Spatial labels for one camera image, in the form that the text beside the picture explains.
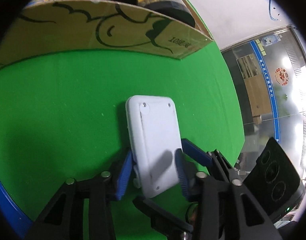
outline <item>white wall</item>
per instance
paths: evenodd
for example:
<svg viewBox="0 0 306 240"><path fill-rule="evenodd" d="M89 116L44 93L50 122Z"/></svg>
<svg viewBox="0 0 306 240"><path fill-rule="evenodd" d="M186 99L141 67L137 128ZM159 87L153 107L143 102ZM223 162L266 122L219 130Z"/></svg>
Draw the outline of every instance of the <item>white wall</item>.
<svg viewBox="0 0 306 240"><path fill-rule="evenodd" d="M206 23L220 49L291 24L290 19L274 1L271 12L272 17L278 21L270 19L269 0L189 1Z"/></svg>

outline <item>green tablecloth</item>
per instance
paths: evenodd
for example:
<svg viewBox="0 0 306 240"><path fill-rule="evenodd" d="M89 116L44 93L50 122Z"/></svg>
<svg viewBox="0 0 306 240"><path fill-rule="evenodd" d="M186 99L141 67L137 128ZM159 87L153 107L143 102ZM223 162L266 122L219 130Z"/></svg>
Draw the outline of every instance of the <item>green tablecloth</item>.
<svg viewBox="0 0 306 240"><path fill-rule="evenodd" d="M93 177L125 153L125 101L133 95L172 98L181 137L235 162L242 119L214 42L183 60L110 50L32 58L0 70L0 180L32 220L66 178ZM164 239L133 206L139 193L130 183L112 203L117 238ZM184 219L179 186L155 200Z"/></svg>

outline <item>camera lens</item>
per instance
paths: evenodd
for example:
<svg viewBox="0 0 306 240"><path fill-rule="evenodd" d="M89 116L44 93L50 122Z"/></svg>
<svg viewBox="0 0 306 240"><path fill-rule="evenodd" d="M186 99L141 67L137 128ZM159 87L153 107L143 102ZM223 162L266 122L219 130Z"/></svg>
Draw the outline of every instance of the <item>camera lens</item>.
<svg viewBox="0 0 306 240"><path fill-rule="evenodd" d="M284 195L285 189L286 189L285 182L279 181L273 188L272 200L273 201L280 200Z"/></svg>
<svg viewBox="0 0 306 240"><path fill-rule="evenodd" d="M277 178L279 171L280 167L276 161L270 163L270 165L266 169L265 181L269 184L272 183Z"/></svg>
<svg viewBox="0 0 306 240"><path fill-rule="evenodd" d="M271 157L270 150L266 150L263 153L262 158L261 158L262 164L266 164L268 162L268 160L270 159L270 157Z"/></svg>

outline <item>screw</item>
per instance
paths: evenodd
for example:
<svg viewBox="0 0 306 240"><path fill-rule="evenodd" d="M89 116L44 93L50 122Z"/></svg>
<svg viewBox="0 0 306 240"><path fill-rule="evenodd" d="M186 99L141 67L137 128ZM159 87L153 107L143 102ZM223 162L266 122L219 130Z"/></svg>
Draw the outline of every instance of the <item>screw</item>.
<svg viewBox="0 0 306 240"><path fill-rule="evenodd" d="M181 240L188 240L189 239L189 234L187 232L183 232L181 234Z"/></svg>
<svg viewBox="0 0 306 240"><path fill-rule="evenodd" d="M103 171L101 172L101 177L103 178L108 178L109 176L111 176L111 173L109 171Z"/></svg>
<svg viewBox="0 0 306 240"><path fill-rule="evenodd" d="M242 186L242 182L239 179L233 179L232 184L235 186Z"/></svg>
<svg viewBox="0 0 306 240"><path fill-rule="evenodd" d="M74 178L68 178L68 179L66 179L66 184L67 184L67 185L72 185L72 184L74 184L74 182L75 182L75 179L74 179Z"/></svg>
<svg viewBox="0 0 306 240"><path fill-rule="evenodd" d="M207 174L203 171L199 171L199 172L196 173L196 176L200 179L203 179L203 178L207 177Z"/></svg>

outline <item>green surface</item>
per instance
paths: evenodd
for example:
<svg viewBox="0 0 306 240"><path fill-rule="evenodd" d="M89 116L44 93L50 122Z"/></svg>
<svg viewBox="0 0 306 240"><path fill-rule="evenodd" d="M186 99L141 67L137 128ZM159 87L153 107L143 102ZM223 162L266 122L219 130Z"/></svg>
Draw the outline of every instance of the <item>green surface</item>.
<svg viewBox="0 0 306 240"><path fill-rule="evenodd" d="M36 57L0 70L0 180L34 220L68 177L88 179L129 146L125 101L171 97L181 136L234 163L244 142L229 70L213 42L176 60L93 50ZM118 239L165 239L132 204L139 190L112 204ZM179 186L155 200L184 219Z"/></svg>

